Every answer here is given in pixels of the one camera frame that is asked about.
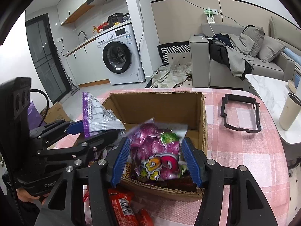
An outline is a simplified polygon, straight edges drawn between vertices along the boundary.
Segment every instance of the white coffee table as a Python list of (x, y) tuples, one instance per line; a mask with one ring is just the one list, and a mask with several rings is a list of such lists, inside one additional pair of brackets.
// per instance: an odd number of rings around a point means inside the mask
[(251, 74), (246, 75), (246, 80), (267, 107), (282, 141), (288, 145), (301, 144), (301, 112), (288, 130), (279, 125), (279, 117), (290, 92), (287, 82)]

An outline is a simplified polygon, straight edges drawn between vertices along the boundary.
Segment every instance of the kitchen counter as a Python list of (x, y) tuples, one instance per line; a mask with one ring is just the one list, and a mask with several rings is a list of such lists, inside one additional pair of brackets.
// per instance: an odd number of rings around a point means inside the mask
[(67, 58), (69, 55), (73, 54), (74, 52), (76, 52), (77, 50), (81, 49), (82, 47), (84, 47), (85, 45), (89, 44), (90, 42), (96, 40), (97, 37), (106, 34), (112, 30), (115, 30), (119, 27), (125, 26), (131, 24), (131, 20), (127, 20), (126, 22), (120, 23), (119, 25), (113, 26), (109, 29), (106, 29), (105, 31), (102, 31), (101, 33), (98, 33), (97, 35), (89, 38), (88, 40), (84, 41), (82, 44), (79, 44), (76, 48), (72, 49), (71, 51), (68, 51), (67, 54), (65, 55), (65, 57)]

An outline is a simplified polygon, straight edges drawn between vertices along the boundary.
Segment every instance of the beige wall panel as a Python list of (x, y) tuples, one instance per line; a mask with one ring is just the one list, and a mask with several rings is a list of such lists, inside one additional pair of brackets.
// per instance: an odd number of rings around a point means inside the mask
[[(188, 0), (204, 8), (220, 11), (219, 0)], [(204, 9), (184, 0), (163, 0), (152, 3), (160, 44), (188, 41), (190, 36), (200, 33), (201, 23), (207, 23)], [(222, 23), (220, 14), (214, 15), (215, 22)]]
[[(221, 4), (222, 14), (235, 19), (243, 26), (255, 25), (263, 27), (266, 35), (269, 35), (268, 21), (271, 16), (278, 17), (280, 20), (284, 21), (284, 23), (291, 24), (274, 13), (248, 3), (234, 0), (219, 0), (219, 2)], [(226, 18), (225, 16), (223, 16), (224, 24), (239, 26), (235, 21)]]

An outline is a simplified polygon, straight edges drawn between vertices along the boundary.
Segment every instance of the washing machine door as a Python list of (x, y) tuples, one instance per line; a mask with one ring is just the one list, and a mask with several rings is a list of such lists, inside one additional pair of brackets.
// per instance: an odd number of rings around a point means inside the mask
[(108, 43), (102, 56), (106, 67), (116, 74), (124, 73), (131, 65), (131, 51), (120, 41)]

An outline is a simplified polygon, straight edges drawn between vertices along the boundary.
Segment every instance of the faucet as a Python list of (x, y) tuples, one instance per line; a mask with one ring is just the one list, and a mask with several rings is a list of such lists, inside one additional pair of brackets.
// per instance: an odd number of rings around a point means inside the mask
[(87, 40), (86, 33), (84, 31), (81, 31), (80, 33), (84, 33), (84, 35), (85, 35), (85, 41), (86, 41)]

